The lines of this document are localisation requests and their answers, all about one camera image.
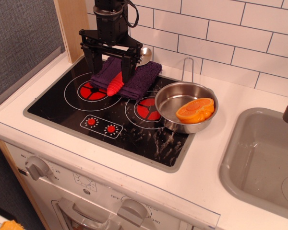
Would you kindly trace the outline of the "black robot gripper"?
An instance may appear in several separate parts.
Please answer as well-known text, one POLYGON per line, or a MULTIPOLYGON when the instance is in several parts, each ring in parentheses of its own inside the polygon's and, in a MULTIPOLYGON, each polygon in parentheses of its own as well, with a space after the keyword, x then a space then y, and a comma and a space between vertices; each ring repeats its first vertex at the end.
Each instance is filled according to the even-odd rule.
MULTIPOLYGON (((127 83, 134 75, 137 61, 141 59, 143 44, 128 35, 128 24, 124 18, 115 20, 97 18, 97 29, 82 29, 82 45, 121 59, 122 82, 127 83)), ((102 55, 95 51, 84 51, 89 69, 97 74, 102 69, 102 55)))

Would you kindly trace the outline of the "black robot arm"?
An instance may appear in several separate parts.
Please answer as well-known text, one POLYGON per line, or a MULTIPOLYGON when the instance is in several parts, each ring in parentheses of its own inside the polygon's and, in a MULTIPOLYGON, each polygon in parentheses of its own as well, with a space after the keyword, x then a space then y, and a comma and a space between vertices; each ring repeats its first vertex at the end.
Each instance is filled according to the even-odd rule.
POLYGON ((96 16, 96 30, 80 30, 81 49, 88 67, 93 74, 101 71, 102 55, 121 59, 122 82, 127 83, 134 75, 136 64, 140 62, 143 44, 131 38, 129 28, 137 26, 136 20, 130 24, 128 6, 136 9, 130 0, 96 0, 93 12, 96 16))

